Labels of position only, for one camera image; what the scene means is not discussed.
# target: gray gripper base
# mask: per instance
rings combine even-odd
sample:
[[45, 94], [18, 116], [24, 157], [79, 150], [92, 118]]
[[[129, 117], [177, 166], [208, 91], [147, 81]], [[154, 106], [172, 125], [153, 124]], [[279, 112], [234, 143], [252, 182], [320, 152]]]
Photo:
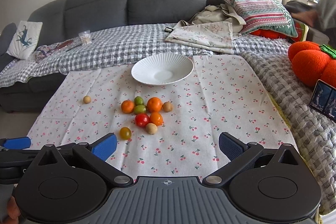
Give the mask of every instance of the gray gripper base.
[[[73, 224], [264, 224], [239, 212], [220, 189], [196, 177], [139, 177], [136, 184], [112, 191], [106, 203]], [[296, 224], [314, 224], [306, 219]]]

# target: green lime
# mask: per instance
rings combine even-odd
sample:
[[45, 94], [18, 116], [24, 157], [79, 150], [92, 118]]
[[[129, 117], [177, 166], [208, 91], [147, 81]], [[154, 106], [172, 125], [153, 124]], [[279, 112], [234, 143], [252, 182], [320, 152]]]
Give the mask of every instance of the green lime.
[[147, 107], [145, 105], [138, 105], [134, 107], [135, 114], [146, 113], [146, 112], [147, 112]]
[[145, 101], [140, 96], [137, 96], [137, 97], [134, 98], [134, 104], [136, 106], [138, 106], [138, 105], [144, 105]]

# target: white plate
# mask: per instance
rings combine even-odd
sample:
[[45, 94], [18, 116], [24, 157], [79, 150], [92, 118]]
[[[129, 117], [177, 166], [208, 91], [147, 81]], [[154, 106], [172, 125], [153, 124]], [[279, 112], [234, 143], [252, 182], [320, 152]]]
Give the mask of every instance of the white plate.
[[186, 78], [194, 63], [181, 54], [166, 52], [146, 57], [132, 68], [132, 76], [147, 85], [167, 85]]

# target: phone screen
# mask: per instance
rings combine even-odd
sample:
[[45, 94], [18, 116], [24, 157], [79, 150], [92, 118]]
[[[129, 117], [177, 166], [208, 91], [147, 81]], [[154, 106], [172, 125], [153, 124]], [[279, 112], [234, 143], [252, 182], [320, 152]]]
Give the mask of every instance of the phone screen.
[[316, 83], [310, 106], [336, 122], [336, 89], [322, 80]]

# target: hand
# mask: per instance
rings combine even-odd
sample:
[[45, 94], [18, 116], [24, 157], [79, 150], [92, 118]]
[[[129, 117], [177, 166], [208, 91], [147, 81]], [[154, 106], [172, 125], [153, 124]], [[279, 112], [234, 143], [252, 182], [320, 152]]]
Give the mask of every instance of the hand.
[[306, 12], [299, 12], [291, 14], [291, 16], [303, 23], [309, 25], [310, 27], [314, 27], [315, 21], [318, 18], [317, 11], [315, 9], [306, 11]]
[[6, 218], [3, 224], [18, 224], [19, 223], [18, 217], [20, 216], [20, 210], [17, 207], [15, 199], [13, 197], [11, 197], [7, 203], [7, 212], [8, 217]]

